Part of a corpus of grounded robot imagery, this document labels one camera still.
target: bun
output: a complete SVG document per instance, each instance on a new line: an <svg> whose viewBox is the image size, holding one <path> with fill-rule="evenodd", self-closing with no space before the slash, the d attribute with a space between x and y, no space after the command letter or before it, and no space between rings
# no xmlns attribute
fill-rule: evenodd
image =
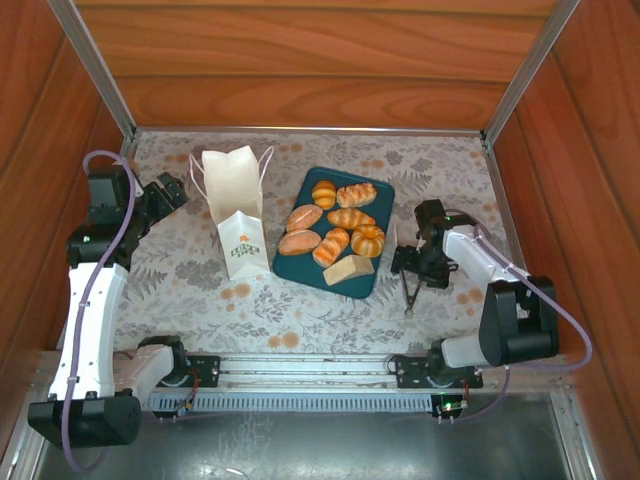
<svg viewBox="0 0 640 480"><path fill-rule="evenodd" d="M384 232L375 225L360 225L351 237L351 248L363 257L377 257L384 250Z"/></svg>
<svg viewBox="0 0 640 480"><path fill-rule="evenodd" d="M278 244L278 252L282 255L301 255L318 246L322 239L311 230L296 230L287 233Z"/></svg>
<svg viewBox="0 0 640 480"><path fill-rule="evenodd" d="M296 208L287 220L287 232L306 230L322 217L322 209L315 205L301 205Z"/></svg>
<svg viewBox="0 0 640 480"><path fill-rule="evenodd" d="M347 230L353 230L358 225L374 225L376 223L373 217L357 208L341 208L340 210L329 212L327 219L331 225Z"/></svg>
<svg viewBox="0 0 640 480"><path fill-rule="evenodd" d="M370 183L358 183L357 185L339 188L336 196L338 204L342 208L348 208L369 205L375 200L377 194L376 187Z"/></svg>
<svg viewBox="0 0 640 480"><path fill-rule="evenodd" d="M349 234L341 228L334 228L313 251L313 259L323 268L330 267L349 245Z"/></svg>
<svg viewBox="0 0 640 480"><path fill-rule="evenodd" d="M322 208L329 210L336 204L336 187L327 180L321 180L311 191L313 203Z"/></svg>

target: wooden wall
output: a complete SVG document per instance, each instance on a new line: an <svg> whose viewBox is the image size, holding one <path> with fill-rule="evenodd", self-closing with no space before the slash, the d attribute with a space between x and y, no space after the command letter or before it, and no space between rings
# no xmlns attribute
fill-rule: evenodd
<svg viewBox="0 0 640 480"><path fill-rule="evenodd" d="M65 242L86 214L83 155L122 135L46 0L0 15L0 458L68 305Z"/></svg>
<svg viewBox="0 0 640 480"><path fill-rule="evenodd" d="M486 127L556 0L79 0L136 122Z"/></svg>
<svg viewBox="0 0 640 480"><path fill-rule="evenodd" d="M529 269L593 338L575 377L607 478L640 478L639 85L638 3L583 0L495 145Z"/></svg>

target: pastry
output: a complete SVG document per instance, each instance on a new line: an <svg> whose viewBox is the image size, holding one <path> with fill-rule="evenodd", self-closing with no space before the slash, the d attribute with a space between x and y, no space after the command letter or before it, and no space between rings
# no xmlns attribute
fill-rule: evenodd
<svg viewBox="0 0 640 480"><path fill-rule="evenodd" d="M384 250L384 232L375 225L360 225L351 237L351 248L363 257L377 257Z"/></svg>
<svg viewBox="0 0 640 480"><path fill-rule="evenodd" d="M376 221L357 208L341 208L327 215L329 223L335 227L353 230L358 225L374 225Z"/></svg>
<svg viewBox="0 0 640 480"><path fill-rule="evenodd" d="M282 255L301 255L316 248L321 240L316 232L296 230L282 237L278 244L278 251Z"/></svg>
<svg viewBox="0 0 640 480"><path fill-rule="evenodd" d="M336 187L327 180L321 180L311 191L313 203L323 210L329 210L336 204Z"/></svg>
<svg viewBox="0 0 640 480"><path fill-rule="evenodd" d="M341 228L334 228L313 251L313 259L321 267L330 267L349 245L349 234Z"/></svg>
<svg viewBox="0 0 640 480"><path fill-rule="evenodd" d="M301 205L296 208L287 220L287 232L306 230L320 220L322 209L316 205Z"/></svg>
<svg viewBox="0 0 640 480"><path fill-rule="evenodd" d="M375 270L370 258L349 255L331 265L322 274L327 285L335 285L350 278L371 275L373 272Z"/></svg>
<svg viewBox="0 0 640 480"><path fill-rule="evenodd" d="M342 208L362 207L373 202L377 193L376 187L370 183L358 183L357 185L339 188L336 196L338 205Z"/></svg>

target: white paper bag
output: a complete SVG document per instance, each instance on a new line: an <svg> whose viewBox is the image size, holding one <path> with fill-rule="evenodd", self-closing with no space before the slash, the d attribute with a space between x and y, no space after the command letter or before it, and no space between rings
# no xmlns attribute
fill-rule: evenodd
<svg viewBox="0 0 640 480"><path fill-rule="evenodd" d="M202 166L189 156L191 180L209 204L231 280L270 271L262 228L262 179L273 150L269 147L259 161L248 146L229 153L204 151ZM194 165L202 172L205 191L195 179Z"/></svg>

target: patterned fabric surface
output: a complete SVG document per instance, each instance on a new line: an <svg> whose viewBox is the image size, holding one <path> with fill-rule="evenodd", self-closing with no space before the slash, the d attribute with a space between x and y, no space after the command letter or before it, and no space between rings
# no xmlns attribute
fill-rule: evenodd
<svg viewBox="0 0 640 480"><path fill-rule="evenodd" d="M274 274L231 282L206 201L189 178L188 154L250 145L276 148L265 176L263 223L269 260L307 170L315 165L391 183L391 226L373 294L353 300ZM479 325L484 288L462 272L447 290L423 288L415 315L404 315L399 276L390 272L393 228L415 243L413 209L440 198L485 223L494 245L507 244L477 138L145 132L136 153L144 184L163 171L184 180L187 205L156 225L134 253L119 306L115 347L145 336L179 334L189 351L226 353L419 353L431 341ZM410 289L416 279L408 275Z"/></svg>

